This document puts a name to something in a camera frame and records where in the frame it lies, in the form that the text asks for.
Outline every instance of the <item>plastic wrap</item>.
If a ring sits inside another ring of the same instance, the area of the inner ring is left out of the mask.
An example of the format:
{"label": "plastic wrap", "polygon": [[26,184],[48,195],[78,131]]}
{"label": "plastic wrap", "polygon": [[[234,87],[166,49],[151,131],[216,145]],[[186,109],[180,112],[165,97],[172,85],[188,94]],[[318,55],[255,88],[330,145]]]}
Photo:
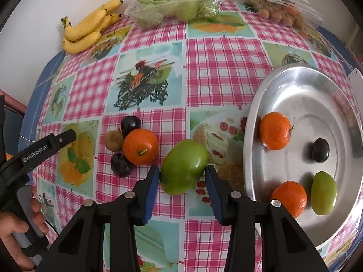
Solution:
{"label": "plastic wrap", "polygon": [[298,30],[305,26],[317,29],[325,16],[314,10],[307,0],[247,0],[261,18],[281,22]]}
{"label": "plastic wrap", "polygon": [[141,28],[154,27],[165,18],[191,21],[215,16],[222,0],[134,0],[125,10]]}

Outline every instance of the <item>tangerine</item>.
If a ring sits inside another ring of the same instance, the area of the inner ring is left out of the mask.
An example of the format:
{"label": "tangerine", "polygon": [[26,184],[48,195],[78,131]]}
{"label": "tangerine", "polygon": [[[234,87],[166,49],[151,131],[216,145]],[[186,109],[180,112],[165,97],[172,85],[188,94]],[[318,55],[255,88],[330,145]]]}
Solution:
{"label": "tangerine", "polygon": [[273,199],[280,201],[294,219],[300,216],[307,203],[304,187],[295,181],[286,181],[278,186],[271,195]]}
{"label": "tangerine", "polygon": [[152,131],[132,130],[123,142],[123,153],[135,165],[147,165],[159,153],[159,141]]}
{"label": "tangerine", "polygon": [[260,123],[261,142],[270,150],[284,148],[290,141],[290,131],[289,119],[279,112],[266,114]]}

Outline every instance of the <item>plum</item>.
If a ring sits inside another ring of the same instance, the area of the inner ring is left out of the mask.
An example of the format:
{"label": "plum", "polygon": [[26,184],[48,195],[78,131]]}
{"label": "plum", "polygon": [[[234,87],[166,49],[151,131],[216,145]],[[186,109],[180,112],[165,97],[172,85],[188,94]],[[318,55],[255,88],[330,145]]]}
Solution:
{"label": "plum", "polygon": [[126,178],[134,168],[135,165],[121,153],[116,153],[111,158],[111,170],[119,178]]}
{"label": "plum", "polygon": [[325,162],[329,157],[330,149],[328,142],[323,138],[318,138],[314,141],[312,158],[316,162]]}
{"label": "plum", "polygon": [[141,120],[137,116],[125,116],[121,121],[122,137],[125,139],[128,133],[141,128]]}

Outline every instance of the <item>silver tray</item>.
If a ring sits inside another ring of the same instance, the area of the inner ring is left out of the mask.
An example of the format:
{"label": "silver tray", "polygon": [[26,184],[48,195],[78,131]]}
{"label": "silver tray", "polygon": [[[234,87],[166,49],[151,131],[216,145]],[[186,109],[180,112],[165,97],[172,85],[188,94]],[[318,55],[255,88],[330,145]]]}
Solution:
{"label": "silver tray", "polygon": [[[264,147],[258,136],[260,120],[277,111],[286,115],[295,127],[289,144],[279,151]],[[330,155],[326,162],[308,158],[312,142],[328,141]],[[281,183],[294,180],[307,190],[313,176],[326,171],[336,181],[335,208],[326,216],[316,215],[310,205],[297,222],[316,248],[334,237],[354,207],[363,176],[362,127],[342,90],[316,68],[289,64],[272,71],[259,86],[247,118],[244,139],[244,180],[246,195],[268,202]],[[261,235],[259,224],[257,232]]]}

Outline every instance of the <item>banana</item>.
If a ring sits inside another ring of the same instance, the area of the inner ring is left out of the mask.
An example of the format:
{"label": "banana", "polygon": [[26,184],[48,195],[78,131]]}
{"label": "banana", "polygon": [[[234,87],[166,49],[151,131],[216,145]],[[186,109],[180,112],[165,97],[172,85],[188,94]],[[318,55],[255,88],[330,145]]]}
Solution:
{"label": "banana", "polygon": [[111,14],[107,15],[105,19],[101,22],[101,24],[98,27],[96,27],[94,31],[104,32],[106,28],[108,28],[108,26],[110,25],[111,19],[112,19]]}
{"label": "banana", "polygon": [[62,41],[63,49],[69,54],[77,54],[92,46],[99,40],[101,35],[101,31],[91,32],[88,36],[84,37],[78,42],[71,42],[67,40],[66,36],[64,36]]}
{"label": "banana", "polygon": [[110,15],[111,15],[111,22],[109,25],[115,24],[116,22],[118,22],[118,20],[121,17],[121,14],[118,14],[118,13],[111,13]]}
{"label": "banana", "polygon": [[107,15],[111,14],[115,9],[120,7],[123,3],[123,0],[111,0],[107,3],[103,4],[100,8],[106,8],[107,9]]}
{"label": "banana", "polygon": [[101,31],[102,33],[108,28],[109,26],[115,24],[121,17],[121,14],[118,13],[111,13],[105,17],[102,23],[94,30]]}
{"label": "banana", "polygon": [[69,41],[81,40],[82,38],[93,32],[103,22],[106,17],[106,13],[106,8],[99,8],[89,14],[74,27],[71,26],[68,19],[68,23],[66,22],[66,26],[64,29],[64,36]]}

